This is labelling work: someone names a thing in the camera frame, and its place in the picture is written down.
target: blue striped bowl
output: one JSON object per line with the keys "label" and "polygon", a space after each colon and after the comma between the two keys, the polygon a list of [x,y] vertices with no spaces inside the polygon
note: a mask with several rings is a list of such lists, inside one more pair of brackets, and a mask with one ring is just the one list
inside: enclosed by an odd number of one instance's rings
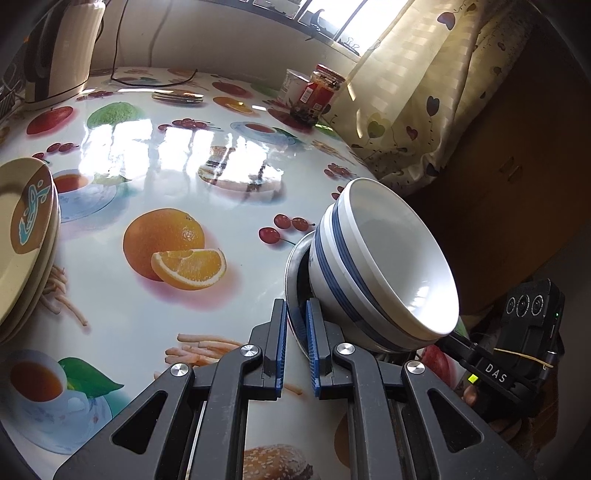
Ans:
{"label": "blue striped bowl", "polygon": [[363,295],[339,255],[332,231],[333,206],[314,234],[310,250],[310,284],[326,319],[337,323],[348,341],[376,352],[422,348],[419,340],[387,321]]}
{"label": "blue striped bowl", "polygon": [[380,318],[428,343],[453,330],[459,301],[452,272],[398,195],[375,180],[356,179],[329,215],[336,255]]}

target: wooden cabinet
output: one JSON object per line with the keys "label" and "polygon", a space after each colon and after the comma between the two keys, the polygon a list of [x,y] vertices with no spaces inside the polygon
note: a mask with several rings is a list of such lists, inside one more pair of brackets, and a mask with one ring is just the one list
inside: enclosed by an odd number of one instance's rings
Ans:
{"label": "wooden cabinet", "polygon": [[406,199],[450,264],[462,313],[520,283],[591,217],[589,144],[591,85],[558,38],[534,30],[448,167]]}

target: printed apple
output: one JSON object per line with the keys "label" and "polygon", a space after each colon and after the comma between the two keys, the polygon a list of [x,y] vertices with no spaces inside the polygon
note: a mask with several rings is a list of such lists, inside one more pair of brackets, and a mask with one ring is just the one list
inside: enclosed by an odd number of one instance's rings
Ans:
{"label": "printed apple", "polygon": [[244,88],[234,85],[233,83],[226,83],[226,82],[213,82],[212,85],[224,93],[229,93],[230,95],[242,98],[250,98],[252,94],[245,90]]}
{"label": "printed apple", "polygon": [[74,109],[71,106],[61,106],[37,115],[27,127],[27,135],[37,135],[47,132],[68,118]]}

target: orange slice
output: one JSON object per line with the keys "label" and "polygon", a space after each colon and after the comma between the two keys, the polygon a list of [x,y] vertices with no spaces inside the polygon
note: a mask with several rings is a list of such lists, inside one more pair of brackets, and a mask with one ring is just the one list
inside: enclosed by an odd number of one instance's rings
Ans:
{"label": "orange slice", "polygon": [[211,287],[226,273],[226,258],[217,248],[156,252],[151,265],[164,282],[181,290]]}
{"label": "orange slice", "polygon": [[240,113],[252,113],[250,108],[248,108],[246,105],[241,105],[240,103],[228,103],[227,106]]}

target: heart pattern curtain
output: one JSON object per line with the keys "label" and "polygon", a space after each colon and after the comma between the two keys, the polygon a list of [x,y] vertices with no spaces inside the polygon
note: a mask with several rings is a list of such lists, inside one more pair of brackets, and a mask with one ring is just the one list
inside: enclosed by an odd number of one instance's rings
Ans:
{"label": "heart pattern curtain", "polygon": [[525,0],[410,0],[325,114],[401,196],[433,181],[531,31]]}

